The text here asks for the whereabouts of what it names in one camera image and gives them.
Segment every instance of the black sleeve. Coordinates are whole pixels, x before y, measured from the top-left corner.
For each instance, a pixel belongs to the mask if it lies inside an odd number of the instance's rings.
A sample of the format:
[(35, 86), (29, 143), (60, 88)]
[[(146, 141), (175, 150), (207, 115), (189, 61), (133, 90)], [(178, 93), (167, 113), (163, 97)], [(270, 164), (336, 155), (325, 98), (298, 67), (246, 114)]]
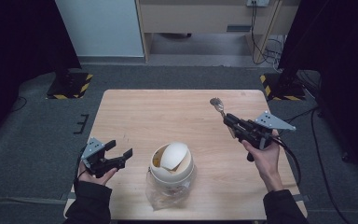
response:
[(272, 191), (263, 201), (268, 224), (308, 223), (288, 189)]
[(79, 181), (76, 190), (76, 200), (66, 211), (70, 223), (110, 223), (109, 201), (112, 190), (106, 186)]

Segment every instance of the white wall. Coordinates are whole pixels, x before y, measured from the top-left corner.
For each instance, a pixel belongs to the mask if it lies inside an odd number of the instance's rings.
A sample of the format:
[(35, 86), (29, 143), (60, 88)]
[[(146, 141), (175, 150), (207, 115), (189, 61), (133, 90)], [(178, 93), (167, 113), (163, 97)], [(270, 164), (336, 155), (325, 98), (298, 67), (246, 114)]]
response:
[(77, 56), (144, 57), (134, 0), (56, 0)]

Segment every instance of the wooden desk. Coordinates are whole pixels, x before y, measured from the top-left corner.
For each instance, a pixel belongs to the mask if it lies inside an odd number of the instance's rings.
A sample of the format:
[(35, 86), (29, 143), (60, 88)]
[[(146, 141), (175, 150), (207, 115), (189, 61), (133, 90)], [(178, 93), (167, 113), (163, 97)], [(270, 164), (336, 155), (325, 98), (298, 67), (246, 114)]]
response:
[[(138, 20), (148, 61), (154, 33), (222, 34), (229, 26), (252, 27), (253, 7), (246, 0), (136, 0)], [(255, 14), (255, 43), (264, 51), (271, 35), (287, 35), (300, 0), (269, 0)], [(250, 30), (242, 31), (253, 50)], [(263, 61), (258, 49), (255, 60)]]
[[(90, 136), (103, 142), (117, 140), (106, 158), (133, 147), (126, 168), (107, 183), (113, 189), (112, 219), (131, 220), (260, 220), (266, 219), (263, 197), (267, 193), (255, 164), (234, 140), (221, 115), (210, 105), (219, 97), (225, 111), (255, 119), (269, 110), (261, 91), (106, 91)], [(173, 141), (190, 148), (197, 177), (186, 202), (177, 208), (153, 211), (145, 196), (145, 178), (153, 153)], [(296, 181), (282, 150), (283, 184), (298, 194)], [(66, 209), (73, 202), (69, 200)], [(298, 203), (306, 215), (302, 202)]]

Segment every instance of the human hand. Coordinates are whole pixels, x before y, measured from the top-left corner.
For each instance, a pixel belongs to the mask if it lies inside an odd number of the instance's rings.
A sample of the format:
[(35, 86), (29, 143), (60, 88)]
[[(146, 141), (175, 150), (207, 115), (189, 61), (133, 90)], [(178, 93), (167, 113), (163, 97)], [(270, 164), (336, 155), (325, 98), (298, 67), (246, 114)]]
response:
[(117, 172), (117, 168), (113, 168), (110, 171), (106, 172), (101, 178), (96, 178), (89, 174), (86, 170), (86, 165), (83, 161), (79, 164), (79, 173), (80, 176), (78, 177), (79, 181), (86, 181), (94, 184), (99, 184), (105, 186), (107, 181), (112, 178), (112, 176)]
[(245, 149), (255, 158), (255, 166), (257, 167), (260, 177), (263, 179), (268, 192), (283, 189), (281, 177), (278, 172), (278, 159), (280, 147), (277, 143), (272, 142), (263, 150), (254, 148), (246, 140), (242, 141)]

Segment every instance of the black stand base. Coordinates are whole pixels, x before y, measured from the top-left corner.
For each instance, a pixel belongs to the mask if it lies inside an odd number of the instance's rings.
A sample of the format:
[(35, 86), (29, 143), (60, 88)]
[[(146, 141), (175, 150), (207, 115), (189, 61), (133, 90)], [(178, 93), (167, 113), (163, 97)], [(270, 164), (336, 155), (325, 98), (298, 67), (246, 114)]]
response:
[(71, 73), (71, 84), (62, 84), (56, 77), (47, 92), (48, 99), (81, 98), (92, 78), (88, 73)]
[(267, 73), (260, 77), (269, 100), (305, 100), (305, 93), (301, 85), (292, 83), (282, 88), (278, 84), (279, 73)]

